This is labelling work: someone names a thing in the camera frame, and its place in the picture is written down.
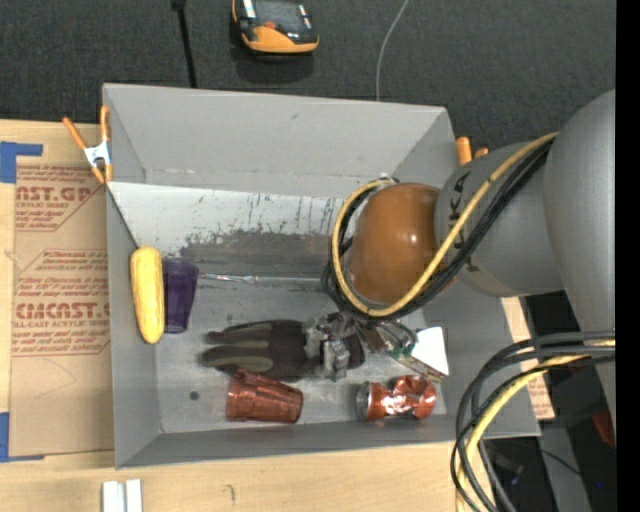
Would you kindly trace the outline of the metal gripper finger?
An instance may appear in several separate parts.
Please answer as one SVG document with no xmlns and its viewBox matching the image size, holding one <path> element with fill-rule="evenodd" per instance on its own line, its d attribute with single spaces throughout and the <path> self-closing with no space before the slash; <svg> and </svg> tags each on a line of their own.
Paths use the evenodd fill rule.
<svg viewBox="0 0 640 512">
<path fill-rule="evenodd" d="M 351 353 L 344 340 L 333 339 L 323 344 L 323 371 L 326 378 L 337 381 L 346 376 Z"/>
<path fill-rule="evenodd" d="M 327 318 L 314 318 L 304 324 L 304 350 L 307 356 L 320 355 L 324 342 L 333 336 L 331 324 Z"/>
</svg>

